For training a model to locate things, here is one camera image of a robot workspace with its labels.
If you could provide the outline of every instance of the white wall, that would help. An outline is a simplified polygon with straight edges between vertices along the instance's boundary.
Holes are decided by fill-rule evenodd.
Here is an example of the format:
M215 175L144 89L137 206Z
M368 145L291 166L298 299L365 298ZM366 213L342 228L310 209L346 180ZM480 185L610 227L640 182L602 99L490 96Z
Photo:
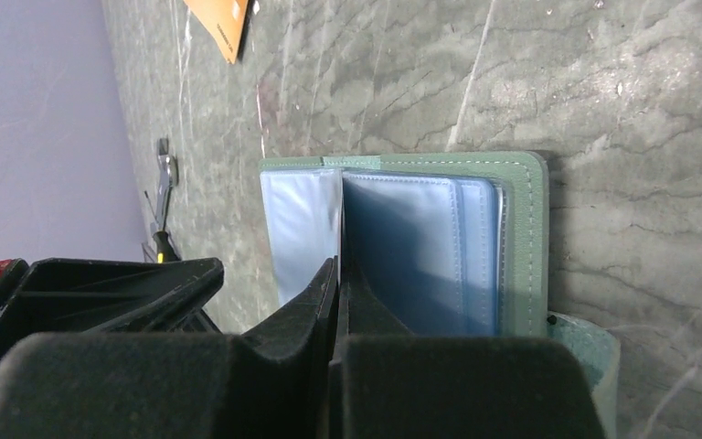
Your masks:
M141 260L100 0L0 0L0 259Z

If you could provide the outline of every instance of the orange envelope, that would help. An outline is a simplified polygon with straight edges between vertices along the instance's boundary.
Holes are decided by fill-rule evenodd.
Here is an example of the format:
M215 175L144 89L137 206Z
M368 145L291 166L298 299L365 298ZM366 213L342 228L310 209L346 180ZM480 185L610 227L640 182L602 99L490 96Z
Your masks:
M249 0L184 0L217 41L225 59L235 64Z

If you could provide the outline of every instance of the metal tool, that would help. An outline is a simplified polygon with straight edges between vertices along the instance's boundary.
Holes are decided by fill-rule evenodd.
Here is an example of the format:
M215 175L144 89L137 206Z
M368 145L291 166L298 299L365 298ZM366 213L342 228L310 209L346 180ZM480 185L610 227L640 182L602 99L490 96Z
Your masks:
M154 222L150 225L150 231L154 244L157 247L156 262L180 261L173 245L171 245L170 234L165 229L168 217L168 203L171 199L171 189L178 184L179 171L176 164L176 157L169 154L168 139L162 138L157 141L157 165L160 168L160 180L157 184L157 203L155 210L149 196L149 208L154 213Z

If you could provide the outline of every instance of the folder stitching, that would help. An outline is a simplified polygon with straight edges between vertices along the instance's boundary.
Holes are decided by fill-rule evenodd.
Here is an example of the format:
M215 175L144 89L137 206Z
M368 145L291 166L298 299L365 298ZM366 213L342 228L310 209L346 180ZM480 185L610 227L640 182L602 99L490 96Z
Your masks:
M438 185L438 186L449 186L450 185L447 182L431 181L428 178L420 178L420 177L398 178L398 177L389 177L389 176L373 177L373 176L357 176L354 174L343 174L343 178L356 178L357 180L370 180L370 181L393 181L395 183L409 183L409 182L415 180L415 181L418 181L419 183L426 183L428 185Z
M459 282L456 283L456 297L460 299L461 302L461 307L462 307L462 313L466 315L467 313L467 308L466 308L466 297L463 291L463 277L464 277L464 270L463 267L459 264L460 260L462 259L462 256L459 256L459 250L463 247L462 246L462 236L461 236L461 231L459 228L459 219L456 216L456 212L458 210L459 202L456 199L457 197L457 192L458 190L456 187L453 187L453 191L451 191L451 204L453 205L453 209L451 212L451 220L453 221L453 276L455 276L456 279L459 279ZM467 329L467 320L466 318L463 321L463 330L466 331Z
M324 164L325 165L331 165L331 164L340 164L340 165L367 165L369 162L366 160L338 160L338 159L329 159L327 157L323 157Z
M387 165L515 165L522 166L526 170L526 185L528 186L528 334L532 335L533 319L532 319L532 302L534 289L534 189L531 187L531 171L528 166L521 162L502 161L502 160L439 160L439 161L420 161L420 162L392 162L382 161L382 164Z
M503 318L505 315L505 292L506 292L506 279L507 279L507 263L506 263L506 257L507 255L506 250L507 250L507 232L506 232L506 224L505 221L507 221L507 205L508 205L508 200L506 197L501 197L501 206L499 211L501 212L501 218L498 221L499 224L499 249L498 252L496 253L496 259L499 261L499 279L496 281L496 288L497 288L497 297L498 297L498 306L497 306L497 313L498 313L498 319L500 322L500 327L501 323L503 322Z
M306 174L301 171L294 171L294 172L289 172L289 171L279 171L278 174L272 174L273 176L278 176L278 177L302 177L305 176Z
M480 212L481 212L481 216L485 216L484 203L485 203L485 196L483 195L483 193L481 193L481 195L480 195ZM482 228L480 229L480 239L481 239L481 241L483 241L483 242L485 242L485 236L486 236L486 232L487 232L486 229L487 229L486 227L482 227ZM488 262L488 259L485 257L485 254L481 254L481 255L480 255L480 261L481 261L481 265L484 267L484 269L481 271L482 274L483 274L483 281L486 282L486 281L488 280L488 276L486 276L485 269L486 269L486 267L488 266L489 262ZM487 317L488 317L488 309L486 308L485 304L481 305L481 316L482 316L483 318L487 318ZM498 316L498 315L496 316L495 320L498 322L498 320L499 320L499 316Z
M268 167L317 167L319 166L316 163L276 163L276 164L265 164L262 165L262 168L268 168Z

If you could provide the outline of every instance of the grey marble surface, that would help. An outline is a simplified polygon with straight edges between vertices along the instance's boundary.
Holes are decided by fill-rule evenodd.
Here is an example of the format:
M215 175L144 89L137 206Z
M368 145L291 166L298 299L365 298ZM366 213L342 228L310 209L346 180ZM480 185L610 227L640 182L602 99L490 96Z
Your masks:
M621 340L621 437L702 438L702 0L260 0L235 66L179 0L103 4L138 184L169 135L223 329L277 306L263 156L538 150L550 307Z

